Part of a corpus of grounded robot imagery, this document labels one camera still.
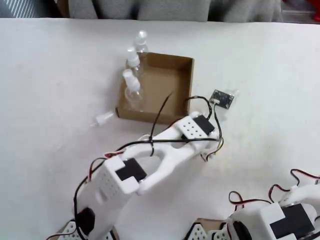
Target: gray fabric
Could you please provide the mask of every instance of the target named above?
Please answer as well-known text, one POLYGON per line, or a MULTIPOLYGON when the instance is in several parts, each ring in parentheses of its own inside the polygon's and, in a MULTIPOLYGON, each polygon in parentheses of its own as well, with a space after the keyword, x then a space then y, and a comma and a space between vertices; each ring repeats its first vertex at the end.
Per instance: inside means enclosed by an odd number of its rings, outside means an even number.
POLYGON ((75 19, 97 19, 91 0, 69 0, 69 13, 75 19))
POLYGON ((72 18, 282 22, 281 0, 69 0, 69 3, 72 18))

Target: cardboard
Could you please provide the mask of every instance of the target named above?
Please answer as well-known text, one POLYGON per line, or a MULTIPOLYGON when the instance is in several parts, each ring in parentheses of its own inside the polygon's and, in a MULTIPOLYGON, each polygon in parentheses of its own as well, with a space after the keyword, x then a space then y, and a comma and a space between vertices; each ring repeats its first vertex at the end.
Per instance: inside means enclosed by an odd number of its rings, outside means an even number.
POLYGON ((207 219, 207 218, 198 218, 195 223, 200 223, 204 228, 205 232, 211 230, 220 230, 220 226, 223 223, 221 220, 207 219))
POLYGON ((128 108, 125 97, 126 82, 123 79, 115 112, 119 118, 153 123, 166 97, 172 93, 157 123, 171 124, 188 115, 191 95, 194 59, 190 57, 148 53, 143 62, 143 74, 139 79, 144 91, 143 112, 128 108))

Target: plastic bottle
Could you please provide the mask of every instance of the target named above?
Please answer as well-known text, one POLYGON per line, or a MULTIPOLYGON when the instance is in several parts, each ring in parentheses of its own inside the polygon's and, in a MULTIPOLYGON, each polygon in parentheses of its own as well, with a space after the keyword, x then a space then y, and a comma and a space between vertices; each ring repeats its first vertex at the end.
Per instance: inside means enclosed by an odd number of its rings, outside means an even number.
POLYGON ((125 98, 129 104, 129 109, 143 112, 144 111, 144 91, 140 85, 140 82, 130 69, 126 69, 122 73, 126 89, 124 92, 125 98))
POLYGON ((149 52, 149 49, 147 46, 147 37, 148 37, 147 32, 144 30, 141 30, 139 31, 139 34, 136 36, 134 40, 135 50, 137 53, 139 53, 139 56, 141 59, 144 59, 149 52))
POLYGON ((130 69, 133 72, 133 75, 139 78, 143 72, 143 67, 140 64, 139 56, 136 52, 134 46, 130 46, 127 49, 127 60, 126 60, 126 69, 130 69))

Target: white tabletop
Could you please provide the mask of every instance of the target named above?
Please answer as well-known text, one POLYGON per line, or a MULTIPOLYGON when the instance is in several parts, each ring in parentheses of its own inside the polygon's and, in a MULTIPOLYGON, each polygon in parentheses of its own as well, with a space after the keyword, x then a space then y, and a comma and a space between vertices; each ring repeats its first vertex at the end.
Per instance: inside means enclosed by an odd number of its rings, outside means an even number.
MULTIPOLYGON (((236 97, 217 111, 221 152, 134 196, 116 225, 122 240, 182 239, 198 217, 228 217, 231 190, 267 198, 272 184, 295 184, 291 168, 319 174, 319 25, 0 19, 2 239, 57 231, 72 218, 91 160, 150 131, 116 117, 93 126, 115 106, 126 48, 140 29, 152 52, 195 59, 193 95, 236 97)), ((196 100, 192 109, 205 105, 196 100)))

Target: white robotic arm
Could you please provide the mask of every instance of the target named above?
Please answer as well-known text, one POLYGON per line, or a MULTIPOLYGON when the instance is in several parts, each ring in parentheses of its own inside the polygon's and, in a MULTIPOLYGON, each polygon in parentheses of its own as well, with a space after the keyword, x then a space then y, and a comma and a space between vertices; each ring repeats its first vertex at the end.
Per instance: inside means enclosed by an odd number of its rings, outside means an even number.
POLYGON ((171 142, 154 142, 154 155, 161 160, 156 172, 147 175, 135 158, 150 156, 150 144, 128 147, 122 155, 108 159, 98 170, 92 181, 84 185, 77 197, 77 208, 81 215, 77 224, 89 240, 100 240, 115 225, 122 208, 134 193, 144 194, 169 176, 181 163, 190 160, 205 149, 218 146, 212 141, 218 134, 209 121, 197 112, 186 116, 157 136, 156 140, 190 141, 181 148, 174 148, 171 142))
POLYGON ((235 211, 207 240, 320 240, 320 185, 292 187, 281 201, 235 211))

